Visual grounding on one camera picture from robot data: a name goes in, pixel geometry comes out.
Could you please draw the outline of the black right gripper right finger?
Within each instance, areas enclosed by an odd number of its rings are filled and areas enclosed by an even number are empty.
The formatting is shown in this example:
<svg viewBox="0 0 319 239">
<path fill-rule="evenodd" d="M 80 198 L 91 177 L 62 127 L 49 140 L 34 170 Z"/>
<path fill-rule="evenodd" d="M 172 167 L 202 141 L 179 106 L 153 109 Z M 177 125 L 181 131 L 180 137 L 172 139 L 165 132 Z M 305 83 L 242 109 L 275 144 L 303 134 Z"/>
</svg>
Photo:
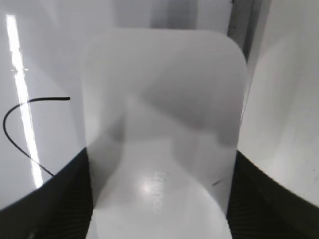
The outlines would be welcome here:
<svg viewBox="0 0 319 239">
<path fill-rule="evenodd" d="M 226 218 L 234 239 L 317 239 L 319 209 L 236 154 Z"/>
</svg>

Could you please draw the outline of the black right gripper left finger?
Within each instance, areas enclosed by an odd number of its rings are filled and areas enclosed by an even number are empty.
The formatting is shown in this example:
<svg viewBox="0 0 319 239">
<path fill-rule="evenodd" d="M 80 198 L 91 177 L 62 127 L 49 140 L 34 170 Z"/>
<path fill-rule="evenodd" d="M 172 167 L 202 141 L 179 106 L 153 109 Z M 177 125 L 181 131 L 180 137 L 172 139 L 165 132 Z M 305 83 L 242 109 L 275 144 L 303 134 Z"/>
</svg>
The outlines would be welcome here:
<svg viewBox="0 0 319 239">
<path fill-rule="evenodd" d="M 84 239 L 93 213 L 87 149 L 42 187 L 0 212 L 2 239 Z"/>
</svg>

